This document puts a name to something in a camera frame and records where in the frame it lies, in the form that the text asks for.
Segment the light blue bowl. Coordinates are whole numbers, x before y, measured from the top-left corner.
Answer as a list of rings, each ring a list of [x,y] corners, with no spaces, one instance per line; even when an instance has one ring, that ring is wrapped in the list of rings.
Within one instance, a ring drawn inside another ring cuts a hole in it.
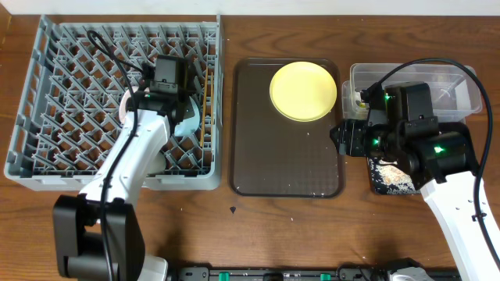
[[[193,97],[189,98],[189,103],[186,106],[184,119],[175,126],[175,137],[188,137],[195,133],[201,122],[200,109]]]

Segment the white cup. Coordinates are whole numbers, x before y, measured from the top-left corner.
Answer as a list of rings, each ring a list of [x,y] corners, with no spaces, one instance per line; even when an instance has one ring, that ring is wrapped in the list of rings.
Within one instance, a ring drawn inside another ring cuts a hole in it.
[[[162,174],[166,168],[166,159],[162,152],[157,153],[148,168],[148,175]]]

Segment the white bowl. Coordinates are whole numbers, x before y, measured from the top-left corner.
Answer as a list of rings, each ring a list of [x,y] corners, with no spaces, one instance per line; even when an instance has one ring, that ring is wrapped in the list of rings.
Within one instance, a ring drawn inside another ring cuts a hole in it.
[[[126,90],[120,100],[118,118],[121,125],[125,125],[129,119],[133,119],[132,95],[130,90]]]

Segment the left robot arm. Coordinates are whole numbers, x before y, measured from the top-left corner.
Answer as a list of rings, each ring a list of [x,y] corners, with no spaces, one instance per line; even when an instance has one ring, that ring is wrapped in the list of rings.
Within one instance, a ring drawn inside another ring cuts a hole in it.
[[[146,177],[161,173],[170,137],[200,123],[186,59],[160,55],[120,102],[123,128],[105,161],[76,197],[62,195],[52,216],[59,274],[78,280],[165,280],[168,263],[145,252],[135,207]]]

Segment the yellow round plate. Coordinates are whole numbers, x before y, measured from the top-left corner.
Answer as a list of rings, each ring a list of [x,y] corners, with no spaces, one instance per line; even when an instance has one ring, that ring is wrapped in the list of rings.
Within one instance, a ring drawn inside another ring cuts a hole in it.
[[[279,68],[271,79],[269,93],[280,114],[303,123],[327,115],[338,96],[333,76],[322,66],[305,61]]]

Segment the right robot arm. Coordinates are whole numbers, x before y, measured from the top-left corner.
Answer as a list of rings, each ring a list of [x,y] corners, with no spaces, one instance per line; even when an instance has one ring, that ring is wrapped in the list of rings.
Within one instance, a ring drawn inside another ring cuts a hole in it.
[[[382,160],[408,175],[436,217],[460,277],[497,280],[491,252],[499,228],[467,126],[439,122],[424,82],[377,89],[368,101],[367,119],[344,119],[330,131],[337,152]]]

